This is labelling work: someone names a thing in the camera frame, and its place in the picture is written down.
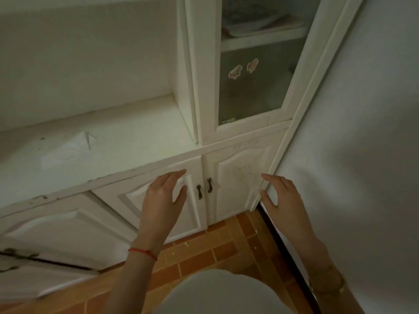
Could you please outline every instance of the torn paper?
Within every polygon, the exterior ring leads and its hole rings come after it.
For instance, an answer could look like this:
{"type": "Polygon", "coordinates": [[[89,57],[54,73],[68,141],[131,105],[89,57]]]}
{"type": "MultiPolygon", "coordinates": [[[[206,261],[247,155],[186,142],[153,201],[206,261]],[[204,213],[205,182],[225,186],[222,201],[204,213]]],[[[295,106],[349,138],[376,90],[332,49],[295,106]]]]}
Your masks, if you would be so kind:
{"type": "Polygon", "coordinates": [[[96,140],[86,132],[81,132],[73,139],[48,152],[41,158],[42,169],[48,169],[76,159],[81,154],[90,152],[92,143],[96,140]]]}

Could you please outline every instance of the tiled floor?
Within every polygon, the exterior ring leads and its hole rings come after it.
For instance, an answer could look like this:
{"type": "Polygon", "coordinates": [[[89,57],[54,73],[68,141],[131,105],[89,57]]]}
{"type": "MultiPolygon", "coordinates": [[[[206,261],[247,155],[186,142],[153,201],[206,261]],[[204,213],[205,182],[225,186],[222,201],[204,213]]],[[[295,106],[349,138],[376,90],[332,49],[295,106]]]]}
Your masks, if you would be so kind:
{"type": "MultiPolygon", "coordinates": [[[[143,313],[152,311],[188,276],[205,269],[225,269],[265,282],[294,312],[312,314],[258,211],[165,245],[153,268],[143,313]]],[[[121,266],[112,267],[92,280],[2,314],[97,314],[120,270],[121,266]]]]}

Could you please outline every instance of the gold bracelet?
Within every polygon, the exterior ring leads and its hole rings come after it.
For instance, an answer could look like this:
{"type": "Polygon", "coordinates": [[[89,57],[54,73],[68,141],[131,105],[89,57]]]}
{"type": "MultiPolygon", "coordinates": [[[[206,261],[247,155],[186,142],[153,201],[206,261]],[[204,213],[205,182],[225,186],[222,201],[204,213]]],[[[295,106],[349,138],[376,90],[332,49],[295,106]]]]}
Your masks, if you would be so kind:
{"type": "Polygon", "coordinates": [[[317,273],[313,274],[312,278],[319,275],[319,274],[332,271],[333,269],[335,269],[341,277],[340,285],[336,289],[333,289],[331,291],[320,292],[320,291],[317,291],[313,288],[313,285],[311,283],[311,279],[309,279],[308,280],[308,286],[310,287],[311,292],[313,292],[313,293],[315,293],[319,296],[322,296],[322,297],[339,297],[345,291],[346,280],[343,277],[342,273],[340,273],[338,271],[338,269],[336,269],[333,265],[328,266],[326,270],[318,271],[317,273]]]}

